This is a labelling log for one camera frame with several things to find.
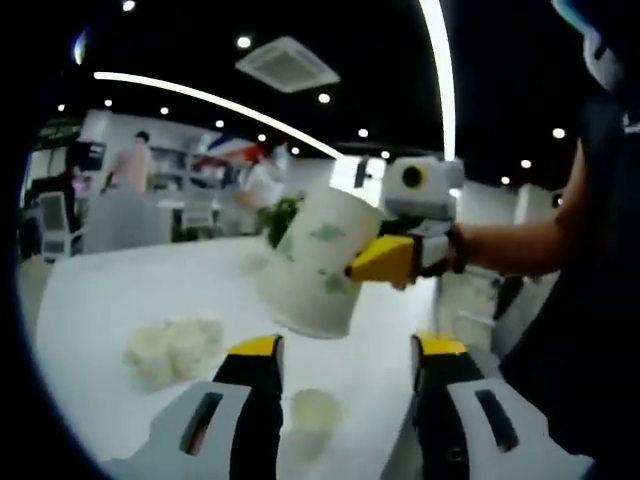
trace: person in white shirt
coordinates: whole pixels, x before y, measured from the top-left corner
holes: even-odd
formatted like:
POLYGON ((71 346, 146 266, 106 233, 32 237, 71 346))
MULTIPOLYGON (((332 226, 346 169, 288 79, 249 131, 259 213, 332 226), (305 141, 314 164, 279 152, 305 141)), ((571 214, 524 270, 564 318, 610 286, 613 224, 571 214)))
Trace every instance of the person in white shirt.
POLYGON ((236 192, 240 233, 243 235, 257 233, 259 212, 275 205, 282 197, 286 164, 278 160, 261 157, 249 167, 244 183, 236 192))

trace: computer screen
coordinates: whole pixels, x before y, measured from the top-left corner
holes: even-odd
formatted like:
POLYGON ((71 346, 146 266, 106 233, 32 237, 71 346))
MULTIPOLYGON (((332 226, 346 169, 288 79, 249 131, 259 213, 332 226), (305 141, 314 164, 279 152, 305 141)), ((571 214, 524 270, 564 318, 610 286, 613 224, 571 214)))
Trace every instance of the computer screen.
POLYGON ((107 146, 104 143, 75 142, 67 148, 67 167, 83 172, 99 171, 107 146))

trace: led strip light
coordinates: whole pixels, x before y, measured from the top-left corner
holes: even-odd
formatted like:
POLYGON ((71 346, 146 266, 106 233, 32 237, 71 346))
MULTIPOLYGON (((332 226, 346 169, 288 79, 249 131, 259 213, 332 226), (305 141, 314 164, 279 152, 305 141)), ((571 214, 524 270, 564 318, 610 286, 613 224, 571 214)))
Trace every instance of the led strip light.
POLYGON ((317 148, 321 152, 324 152, 335 159, 344 157, 344 155, 337 151, 335 148, 331 148, 326 143, 322 143, 320 140, 316 140, 310 135, 307 135, 306 133, 295 129, 287 125, 286 123, 276 120, 275 118, 271 118, 268 115, 257 112, 251 108, 245 107, 244 105, 240 105, 239 103, 232 102, 231 100, 227 100, 210 93, 196 90, 195 88, 185 87, 183 85, 178 85, 177 83, 157 80, 155 78, 142 77, 140 75, 129 75, 127 73, 95 72, 93 76, 97 80, 114 80, 117 82, 137 83, 138 85, 147 85, 149 87, 161 88, 163 90, 182 93, 183 95, 188 95, 189 97, 204 100, 205 102, 213 103, 220 107, 233 110, 234 112, 262 122, 265 125, 269 125, 270 127, 280 130, 281 132, 284 132, 291 137, 297 138, 307 145, 317 148))
POLYGON ((438 72, 444 159, 451 161, 456 157, 456 102, 447 28, 439 0, 420 0, 420 8, 429 30, 429 39, 438 72))

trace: black ceiling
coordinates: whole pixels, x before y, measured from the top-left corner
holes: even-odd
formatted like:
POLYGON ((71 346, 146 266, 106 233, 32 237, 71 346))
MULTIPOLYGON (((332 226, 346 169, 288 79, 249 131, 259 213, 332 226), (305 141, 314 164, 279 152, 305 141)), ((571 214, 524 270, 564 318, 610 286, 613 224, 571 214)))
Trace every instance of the black ceiling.
MULTIPOLYGON (((563 186, 575 145, 581 101, 594 85, 582 64, 581 39, 540 0, 442 0, 453 61, 456 154, 468 177, 512 185, 563 186), (557 140, 552 130, 567 137, 557 140), (532 168, 520 167, 522 159, 532 168)), ((417 0, 138 0, 118 5, 90 32, 85 61, 67 73, 66 113, 113 100, 116 112, 158 116, 238 136, 277 132, 228 110, 150 87, 91 79, 95 70, 132 73, 204 90, 270 115, 345 153, 395 154, 442 149, 437 74, 417 0), (307 46, 341 77, 318 89, 283 94, 234 68, 281 36, 307 46), (332 101, 320 104, 318 93, 332 101), (359 128, 369 130, 367 146, 359 128)), ((319 152, 301 145, 302 155, 319 152)))

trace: person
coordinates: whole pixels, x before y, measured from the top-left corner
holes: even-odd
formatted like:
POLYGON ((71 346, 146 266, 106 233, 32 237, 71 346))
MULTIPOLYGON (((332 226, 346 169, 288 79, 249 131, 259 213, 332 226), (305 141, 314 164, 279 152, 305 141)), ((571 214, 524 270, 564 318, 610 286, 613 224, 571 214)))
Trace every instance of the person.
MULTIPOLYGON (((624 29, 623 21, 606 23, 615 18, 614 6, 632 3, 553 2, 583 34, 587 69, 603 87, 580 112, 573 168, 557 214, 529 225, 454 223, 448 252, 442 249, 444 257, 434 256, 420 272, 460 273, 468 264, 525 276, 560 270, 500 370, 546 416, 554 441, 595 460, 586 478, 623 478, 613 472, 635 460, 624 451, 628 433, 621 431, 637 415, 626 384, 637 378, 638 361, 625 336, 640 319, 640 55, 630 48, 640 41, 629 41, 638 30, 624 29)), ((631 18, 617 13, 618 20, 631 18)))
POLYGON ((156 167, 149 149, 149 134, 140 131, 134 136, 135 145, 120 152, 107 174, 104 193, 109 188, 126 188, 145 193, 156 167))
POLYGON ((239 206, 240 233, 243 235, 257 233, 260 211, 275 205, 282 197, 286 162, 280 158, 279 148, 270 156, 259 157, 249 167, 242 186, 234 196, 239 206))

